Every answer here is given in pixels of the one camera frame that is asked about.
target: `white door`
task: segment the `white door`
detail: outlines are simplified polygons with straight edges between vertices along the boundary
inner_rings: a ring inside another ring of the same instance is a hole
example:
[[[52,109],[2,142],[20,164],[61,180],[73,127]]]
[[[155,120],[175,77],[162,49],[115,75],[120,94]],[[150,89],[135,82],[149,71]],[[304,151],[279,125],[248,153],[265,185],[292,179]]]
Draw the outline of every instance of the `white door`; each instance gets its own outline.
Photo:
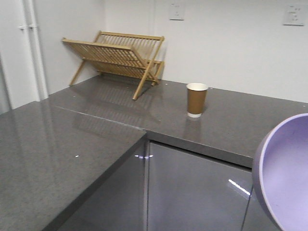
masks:
[[[23,0],[1,0],[0,52],[12,108],[39,101]]]
[[[9,109],[10,109],[10,103],[6,90],[6,84],[4,81],[4,75],[1,65],[1,53],[0,53],[0,114],[9,111]]]

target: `electrical outlet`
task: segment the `electrical outlet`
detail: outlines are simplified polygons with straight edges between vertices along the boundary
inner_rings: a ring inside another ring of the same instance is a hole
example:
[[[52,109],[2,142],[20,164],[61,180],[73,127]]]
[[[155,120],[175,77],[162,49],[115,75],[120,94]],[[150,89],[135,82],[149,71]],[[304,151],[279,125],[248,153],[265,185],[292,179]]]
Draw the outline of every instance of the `electrical outlet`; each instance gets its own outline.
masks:
[[[169,5],[169,19],[170,20],[184,20],[185,3],[171,2]]]
[[[303,26],[305,24],[306,6],[288,5],[284,12],[284,25]]]

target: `cabinet door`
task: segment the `cabinet door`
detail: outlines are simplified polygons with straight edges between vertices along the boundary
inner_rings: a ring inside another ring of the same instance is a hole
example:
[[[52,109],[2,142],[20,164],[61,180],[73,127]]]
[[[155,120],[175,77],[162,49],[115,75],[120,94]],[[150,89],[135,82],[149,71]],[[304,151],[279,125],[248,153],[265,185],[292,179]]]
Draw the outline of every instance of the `cabinet door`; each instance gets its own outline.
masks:
[[[144,230],[144,147],[140,147],[58,231]]]
[[[249,201],[243,231],[280,231],[263,212],[255,191]]]
[[[148,231],[240,231],[251,172],[151,143]]]

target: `purple bowl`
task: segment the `purple bowl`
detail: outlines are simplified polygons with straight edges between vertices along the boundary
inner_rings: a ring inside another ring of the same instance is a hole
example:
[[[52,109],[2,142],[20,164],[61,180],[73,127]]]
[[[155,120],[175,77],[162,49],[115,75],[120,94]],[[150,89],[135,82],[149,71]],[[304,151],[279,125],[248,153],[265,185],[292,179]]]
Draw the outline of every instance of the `purple bowl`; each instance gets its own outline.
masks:
[[[252,175],[268,217],[283,231],[308,231],[308,113],[286,119],[267,134]]]

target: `wooden dish rack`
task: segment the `wooden dish rack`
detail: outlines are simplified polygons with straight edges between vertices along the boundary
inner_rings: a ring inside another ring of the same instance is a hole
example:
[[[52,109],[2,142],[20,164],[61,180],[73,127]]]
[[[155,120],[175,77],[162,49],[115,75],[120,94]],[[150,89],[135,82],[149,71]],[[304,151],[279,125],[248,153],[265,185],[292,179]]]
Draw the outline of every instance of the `wooden dish rack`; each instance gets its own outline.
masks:
[[[62,39],[82,58],[70,86],[72,86],[85,62],[91,63],[100,73],[111,73],[139,78],[140,82],[133,95],[137,100],[146,80],[152,86],[159,83],[158,77],[164,66],[155,60],[164,37],[121,34],[99,31],[94,42]]]

